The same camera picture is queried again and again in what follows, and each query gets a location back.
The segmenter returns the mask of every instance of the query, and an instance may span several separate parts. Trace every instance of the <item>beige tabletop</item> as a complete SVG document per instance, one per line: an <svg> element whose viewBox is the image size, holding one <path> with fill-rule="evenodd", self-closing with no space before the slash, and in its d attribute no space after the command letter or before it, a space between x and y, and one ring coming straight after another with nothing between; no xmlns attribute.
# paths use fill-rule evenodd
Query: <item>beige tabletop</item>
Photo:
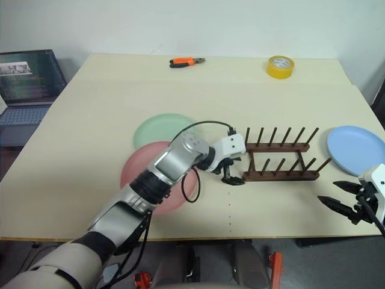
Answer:
<svg viewBox="0 0 385 289"><path fill-rule="evenodd" d="M357 125L382 139L385 132L359 90L336 60L295 60L292 77L279 81L264 72L266 59L210 57L204 64L169 69L171 57L92 55L55 101L41 125L0 183L0 236L3 239L68 240L83 234L93 216L118 192L120 172L134 151L132 137L146 119L161 113L184 114L196 121L222 120L245 135L275 126L281 140L302 126L308 138L305 162L328 158L331 129ZM226 129L205 125L207 141ZM282 169L291 154L256 154ZM232 168L241 176L248 157ZM374 225L348 219L325 207L317 195L354 203L332 182L353 177L331 163L316 181L249 182L232 187L221 176L200 172L202 193L195 204L153 218L150 239L310 237L378 234Z"/></svg>

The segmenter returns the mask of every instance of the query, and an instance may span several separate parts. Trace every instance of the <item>pliers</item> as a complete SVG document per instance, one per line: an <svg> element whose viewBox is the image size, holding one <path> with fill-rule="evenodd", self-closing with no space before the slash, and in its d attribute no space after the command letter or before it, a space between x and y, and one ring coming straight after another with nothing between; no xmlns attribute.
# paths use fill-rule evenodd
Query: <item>pliers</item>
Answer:
<svg viewBox="0 0 385 289"><path fill-rule="evenodd" d="M193 66L197 63L205 62L205 58L193 58L193 57L185 57L185 58L174 58L170 60L171 68L182 68L187 66Z"/></svg>

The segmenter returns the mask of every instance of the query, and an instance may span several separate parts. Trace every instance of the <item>roll of tape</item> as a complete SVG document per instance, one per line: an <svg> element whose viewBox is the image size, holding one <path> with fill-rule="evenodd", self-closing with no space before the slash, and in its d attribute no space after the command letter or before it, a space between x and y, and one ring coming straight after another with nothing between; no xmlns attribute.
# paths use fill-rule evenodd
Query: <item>roll of tape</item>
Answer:
<svg viewBox="0 0 385 289"><path fill-rule="evenodd" d="M277 79L285 79L291 76L294 69L294 61L289 57L276 55L269 58L267 74Z"/></svg>

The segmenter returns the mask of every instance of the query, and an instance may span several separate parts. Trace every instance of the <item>laptop screen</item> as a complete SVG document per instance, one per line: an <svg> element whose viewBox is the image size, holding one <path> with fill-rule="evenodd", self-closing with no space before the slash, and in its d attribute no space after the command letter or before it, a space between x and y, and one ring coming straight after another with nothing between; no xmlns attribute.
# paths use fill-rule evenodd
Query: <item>laptop screen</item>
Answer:
<svg viewBox="0 0 385 289"><path fill-rule="evenodd" d="M66 84L52 50L0 53L0 95L7 105L51 104Z"/></svg>

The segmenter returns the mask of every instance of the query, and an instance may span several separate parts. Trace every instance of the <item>white wall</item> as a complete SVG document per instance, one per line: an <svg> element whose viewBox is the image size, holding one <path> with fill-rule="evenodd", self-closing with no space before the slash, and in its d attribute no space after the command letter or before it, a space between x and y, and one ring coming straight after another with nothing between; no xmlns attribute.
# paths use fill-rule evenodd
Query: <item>white wall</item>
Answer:
<svg viewBox="0 0 385 289"><path fill-rule="evenodd" d="M384 0L0 0L0 51L338 58L371 102L385 77Z"/></svg>

